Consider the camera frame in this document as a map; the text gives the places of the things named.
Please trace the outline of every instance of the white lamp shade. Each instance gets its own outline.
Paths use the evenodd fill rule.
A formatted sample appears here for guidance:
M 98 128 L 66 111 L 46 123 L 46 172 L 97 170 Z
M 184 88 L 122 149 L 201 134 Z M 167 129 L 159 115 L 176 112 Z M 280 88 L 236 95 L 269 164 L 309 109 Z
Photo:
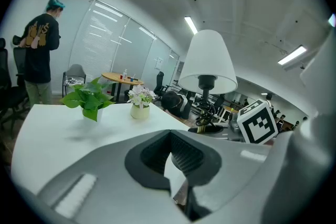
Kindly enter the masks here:
M 185 58 L 179 84 L 183 89 L 203 93 L 198 87 L 198 76 L 216 77 L 210 94 L 232 92 L 238 83 L 230 55 L 222 36 L 213 30 L 202 30 L 194 35 Z

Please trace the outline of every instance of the office desk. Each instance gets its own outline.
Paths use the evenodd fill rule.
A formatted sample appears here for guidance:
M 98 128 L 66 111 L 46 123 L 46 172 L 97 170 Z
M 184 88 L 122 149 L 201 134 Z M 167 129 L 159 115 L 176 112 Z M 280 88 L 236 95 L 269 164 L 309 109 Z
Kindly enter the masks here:
M 144 82 L 141 80 L 133 80 L 131 81 L 131 79 L 129 78 L 125 78 L 124 80 L 120 78 L 120 76 L 122 74 L 119 73 L 113 73 L 113 72 L 105 72 L 101 74 L 104 78 L 108 79 L 108 80 L 112 80 L 115 82 L 118 82 L 118 90 L 117 90 L 117 97 L 115 98 L 115 101 L 118 102 L 119 101 L 119 95 L 120 95 L 120 88 L 121 88 L 121 84 L 128 84 L 130 85 L 130 90 L 133 88 L 134 85 L 143 85 Z M 113 84 L 112 85 L 112 91 L 111 91 L 111 95 L 114 96 L 114 91 L 116 90 L 116 85 Z
M 150 104 L 149 118 L 136 120 L 130 115 L 131 106 L 108 106 L 103 111 L 101 122 L 88 128 L 83 124 L 80 107 L 34 105 L 14 147 L 13 181 L 37 194 L 54 176 L 98 147 L 159 130 L 189 129 L 153 104 Z M 172 195 L 175 195 L 185 177 L 170 157 L 165 177 L 171 180 Z

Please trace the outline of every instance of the potted plant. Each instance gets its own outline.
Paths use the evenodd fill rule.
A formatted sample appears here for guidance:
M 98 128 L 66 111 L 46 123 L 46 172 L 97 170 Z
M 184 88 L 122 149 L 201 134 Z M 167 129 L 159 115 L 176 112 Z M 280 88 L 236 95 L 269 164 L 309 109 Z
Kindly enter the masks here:
M 137 85 L 128 93 L 127 103 L 133 103 L 131 116 L 135 119 L 146 119 L 149 116 L 149 104 L 155 99 L 155 94 L 148 88 Z
M 67 94 L 60 101 L 71 109 L 81 106 L 84 117 L 99 122 L 102 109 L 114 104 L 110 101 L 111 96 L 102 93 L 102 89 L 111 83 L 100 84 L 99 78 L 84 85 L 71 86 L 75 91 Z

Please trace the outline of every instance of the round wooden table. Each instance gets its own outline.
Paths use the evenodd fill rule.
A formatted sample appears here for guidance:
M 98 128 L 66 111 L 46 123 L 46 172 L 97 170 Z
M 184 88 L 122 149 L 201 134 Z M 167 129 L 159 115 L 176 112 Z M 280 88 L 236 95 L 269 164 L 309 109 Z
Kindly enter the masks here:
M 115 98 L 116 102 L 119 101 L 119 95 L 120 95 L 120 89 L 121 89 L 121 84 L 122 83 L 130 85 L 130 90 L 132 90 L 134 85 L 143 85 L 144 84 L 144 82 L 141 81 L 141 80 L 134 79 L 133 81 L 131 81 L 131 77 L 126 77 L 125 79 L 121 79 L 120 76 L 122 76 L 122 74 L 119 74 L 119 73 L 105 72 L 105 73 L 102 73 L 101 75 L 108 80 L 118 82 L 117 96 Z M 115 88 L 116 88 L 116 85 L 113 84 L 112 85 L 112 91 L 111 91 L 112 96 L 114 96 L 114 92 L 116 90 Z

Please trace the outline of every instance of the bottle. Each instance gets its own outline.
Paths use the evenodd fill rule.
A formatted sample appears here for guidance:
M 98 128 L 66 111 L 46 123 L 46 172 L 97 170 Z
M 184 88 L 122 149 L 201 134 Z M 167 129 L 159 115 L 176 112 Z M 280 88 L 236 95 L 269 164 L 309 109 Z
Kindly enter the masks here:
M 125 80 L 126 76 L 127 76 L 127 69 L 125 69 L 124 73 L 122 74 L 122 79 Z

